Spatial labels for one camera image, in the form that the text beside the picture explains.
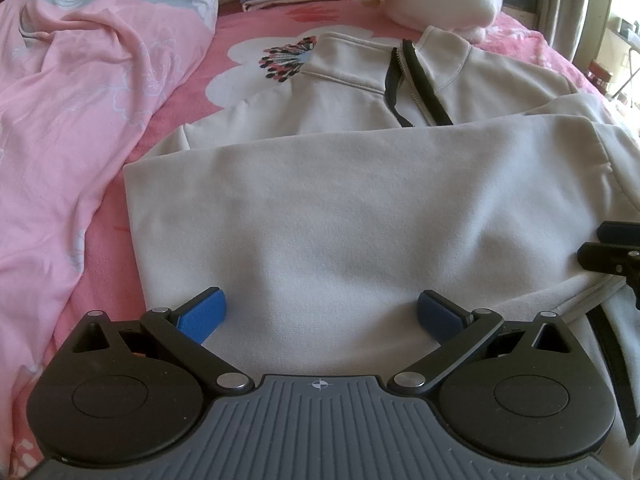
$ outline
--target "gray ribbed panel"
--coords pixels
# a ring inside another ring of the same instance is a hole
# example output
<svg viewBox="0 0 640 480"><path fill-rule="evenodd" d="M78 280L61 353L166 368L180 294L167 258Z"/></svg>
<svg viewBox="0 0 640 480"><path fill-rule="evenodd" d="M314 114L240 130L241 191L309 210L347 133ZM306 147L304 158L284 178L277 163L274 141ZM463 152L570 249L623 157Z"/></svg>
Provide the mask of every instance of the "gray ribbed panel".
<svg viewBox="0 0 640 480"><path fill-rule="evenodd" d="M162 456L113 470L45 462L31 480L619 480L594 457L533 468L463 447L420 399L374 377L267 376L217 400L201 426Z"/></svg>

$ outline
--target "pink checkered cloth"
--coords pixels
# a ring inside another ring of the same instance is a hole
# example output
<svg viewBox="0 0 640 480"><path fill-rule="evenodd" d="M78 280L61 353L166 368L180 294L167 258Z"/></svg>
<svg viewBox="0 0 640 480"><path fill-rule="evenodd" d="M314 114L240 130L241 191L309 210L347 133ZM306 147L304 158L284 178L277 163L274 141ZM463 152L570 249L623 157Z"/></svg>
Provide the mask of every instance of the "pink checkered cloth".
<svg viewBox="0 0 640 480"><path fill-rule="evenodd" d="M417 40L420 34L386 19L355 0L273 7L241 12L221 7L216 35L205 59L152 116L127 162L139 159L178 126L231 106L256 92L279 85L295 73L317 37L334 30L379 43L390 38ZM483 50L504 54L560 73L579 89L598 94L580 71L551 49L539 32L500 14L488 28ZM44 364L89 310L104 310L113 320L137 319L145 303L133 253L122 170L109 184L102 205L86 231L84 273L58 319ZM33 384L14 404L12 478L31 470L42 455L26 422L26 399Z"/></svg>

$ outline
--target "bed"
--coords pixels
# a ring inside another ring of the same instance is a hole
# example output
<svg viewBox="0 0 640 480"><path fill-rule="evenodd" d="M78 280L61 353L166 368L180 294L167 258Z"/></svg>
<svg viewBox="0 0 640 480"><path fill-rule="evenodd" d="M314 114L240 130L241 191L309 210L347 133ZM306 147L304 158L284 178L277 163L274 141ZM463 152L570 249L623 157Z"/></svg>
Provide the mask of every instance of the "bed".
<svg viewBox="0 0 640 480"><path fill-rule="evenodd" d="M68 196L74 199L49 205L53 208L49 211L62 215L63 221L56 220L53 226L40 223L30 227L37 238L30 242L30 251L44 250L46 246L39 246L38 241L48 239L53 231L56 235L63 232L66 237L64 248L52 249L60 257L48 259L49 267L36 275L47 276L47 281L41 283L46 285L46 298L31 298L43 306L28 314L48 312L49 319L39 319L37 330L24 330L25 318L18 310L3 305L6 309L0 312L6 331L17 327L19 333L29 337L22 341L27 345L23 354L16 356L18 365L11 362L10 369L0 370L14 384L0 392L0 397L4 396L0 398L0 410L7 411L13 406L11 414L4 414L6 420L12 420L12 429L7 432L2 428L0 434L0 478L5 463L9 465L9 478L21 478L42 458L26 422L26 399L42 367L76 322L89 310L104 310L114 320L136 318L144 312L128 227L123 163L140 158L179 125L295 76L324 32L343 32L383 43L419 37L418 32L399 27L375 9L360 6L354 0L311 2L252 12L241 12L238 2L231 1L220 7L217 19L214 0L107 1L108 4L105 0L7 0L0 6L0 16L6 18L0 22L0 28L7 38L0 59L8 67L6 70L14 70L12 83L50 73L56 78L47 83L48 87L42 86L43 92L35 95L23 92L22 104L7 97L5 80L0 83L0 125L5 124L6 128L26 117L33 118L35 108L40 112L38 127L57 136L33 137L36 144L49 143L46 150L38 152L39 156L53 157L64 166L47 170L50 173L42 173L40 177L66 172L76 179L85 179L77 189L67 186ZM115 16L113 8L120 9ZM33 30L11 29L12 23L24 25L24 15L20 18L23 9L31 16L39 16L39 20L32 20ZM60 50L67 57L76 52L78 57L84 57L87 67L87 63L107 56L110 66L103 66L102 72L92 72L91 67L85 69L87 72L78 72L75 60L52 56L53 40L63 36L59 30L66 31L75 45ZM101 31L102 36L96 36L96 31ZM38 51L44 37L50 41L46 44L49 50ZM546 44L539 32L528 30L505 14L490 27L486 42L479 47L561 73L579 89L597 94L575 67ZM140 59L146 59L147 64L138 64ZM56 66L67 66L64 63L75 68L56 72ZM96 84L98 73L103 80ZM78 82L70 86L74 89L72 95L65 93L65 78ZM56 89L66 99L64 107L47 94ZM42 106L38 101L49 108L38 108ZM74 114L73 120L66 114ZM66 125L60 131L71 129L73 136L60 137L56 129L60 121ZM87 139L86 133L93 130L104 135ZM70 146L77 144L83 148L74 151ZM63 152L56 152L60 147ZM88 178L92 180L87 188ZM4 192L1 184L0 180L0 198L8 200L10 195L1 194ZM30 186L35 194L57 192L55 186L42 180L33 181ZM10 251L3 250L0 262L7 255L11 255ZM19 270L20 265L25 263L16 261L12 268ZM53 273L65 265L68 274ZM24 355L31 361L20 361Z"/></svg>

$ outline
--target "floral blanket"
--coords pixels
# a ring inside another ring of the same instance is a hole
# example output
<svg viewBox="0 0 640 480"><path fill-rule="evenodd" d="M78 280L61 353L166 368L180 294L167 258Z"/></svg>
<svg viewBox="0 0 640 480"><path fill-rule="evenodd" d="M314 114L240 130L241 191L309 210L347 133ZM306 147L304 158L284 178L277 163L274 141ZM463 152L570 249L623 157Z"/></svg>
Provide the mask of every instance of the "floral blanket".
<svg viewBox="0 0 640 480"><path fill-rule="evenodd" d="M196 121L295 76L315 47L317 37L328 30L379 42L419 37L417 32L399 27L376 10L360 6L353 0L275 7L241 14L223 7L216 37L204 61L153 115L127 162L140 158L179 125ZM486 43L480 47L545 66L564 74L578 88L596 93L575 67L549 48L540 33L527 30L506 15L498 17L489 30ZM130 138L131 145L138 137ZM118 167L121 164L122 160L118 160ZM135 319L145 309L129 233L121 171L106 187L102 205L86 234L82 233L83 237L76 238L78 241L67 252L76 262L82 262L84 273L58 320L48 356L89 310L105 310L111 319L122 320ZM26 425L24 406L29 392L30 387L22 391L14 409L16 477L42 457Z"/></svg>
<svg viewBox="0 0 640 480"><path fill-rule="evenodd" d="M217 11L217 0L0 4L0 478L24 426L12 403L82 275L86 229L204 58ZM37 462L32 442L18 440L19 476Z"/></svg>

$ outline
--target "zipper teeth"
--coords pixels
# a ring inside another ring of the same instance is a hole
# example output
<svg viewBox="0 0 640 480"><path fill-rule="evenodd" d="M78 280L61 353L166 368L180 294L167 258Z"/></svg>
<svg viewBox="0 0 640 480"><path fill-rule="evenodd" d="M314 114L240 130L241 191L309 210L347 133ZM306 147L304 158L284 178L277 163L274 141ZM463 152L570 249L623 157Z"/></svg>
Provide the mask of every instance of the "zipper teeth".
<svg viewBox="0 0 640 480"><path fill-rule="evenodd" d="M431 119L431 114L426 109L426 106L422 102L422 99L418 97L418 91L415 87L414 80L411 78L411 74L409 72L409 67L404 60L404 56L400 53L400 48L396 49L396 57L398 58L398 65L400 66L400 72L402 72L402 76L404 76L405 81L409 85L409 91L411 92L411 97L414 99L415 105L420 110L420 114L424 119L424 122L427 123L427 126L435 126L433 120Z"/></svg>

